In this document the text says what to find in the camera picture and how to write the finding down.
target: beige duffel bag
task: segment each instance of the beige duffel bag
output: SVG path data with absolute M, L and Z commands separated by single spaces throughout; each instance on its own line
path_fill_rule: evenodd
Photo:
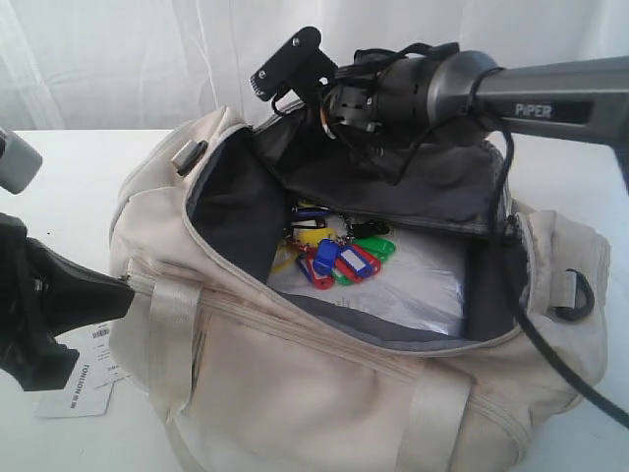
M 183 125 L 126 181 L 112 222 L 112 273 L 137 296 L 111 347 L 148 392 L 183 468 L 487 472 L 522 460 L 534 431 L 581 397 L 512 314 L 501 315 L 507 328 L 491 338 L 469 339 L 264 284 L 282 197 L 275 176 L 262 175 L 255 136 L 226 108 Z M 187 160 L 203 141 L 207 149 Z M 514 203 L 511 212 L 526 251 L 528 317 L 572 369 L 598 383 L 608 244 L 554 211 Z M 567 269 L 595 297 L 577 322 L 557 315 L 581 297 Z M 475 324 L 489 323 L 476 310 Z

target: white curtain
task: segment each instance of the white curtain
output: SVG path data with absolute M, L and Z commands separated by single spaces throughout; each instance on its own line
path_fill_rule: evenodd
M 0 125 L 172 128 L 219 105 L 269 114 L 250 74 L 319 28 L 366 47 L 458 40 L 504 67 L 629 54 L 626 0 L 0 0 Z

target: barcode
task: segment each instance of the barcode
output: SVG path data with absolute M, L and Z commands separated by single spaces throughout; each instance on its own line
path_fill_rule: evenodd
M 96 339 L 97 337 L 102 337 L 102 336 L 106 336 L 107 334 L 109 334 L 109 329 L 105 328 L 105 329 L 99 329 L 97 332 L 93 332 L 91 334 L 91 337 L 93 337 L 94 339 Z

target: bag strap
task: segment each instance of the bag strap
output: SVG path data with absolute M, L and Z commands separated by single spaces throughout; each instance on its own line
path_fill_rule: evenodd
M 429 361 L 418 379 L 395 472 L 448 470 L 472 378 Z
M 150 301 L 148 394 L 166 436 L 187 472 L 205 472 L 175 422 L 191 399 L 193 343 L 201 285 L 166 276 L 157 278 Z

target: yellow key tag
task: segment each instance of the yellow key tag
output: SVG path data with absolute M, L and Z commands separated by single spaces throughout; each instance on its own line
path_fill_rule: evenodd
M 323 239 L 336 239 L 336 231 L 332 228 L 307 229 L 295 236 L 297 242 L 307 244 L 311 248 L 318 246 Z

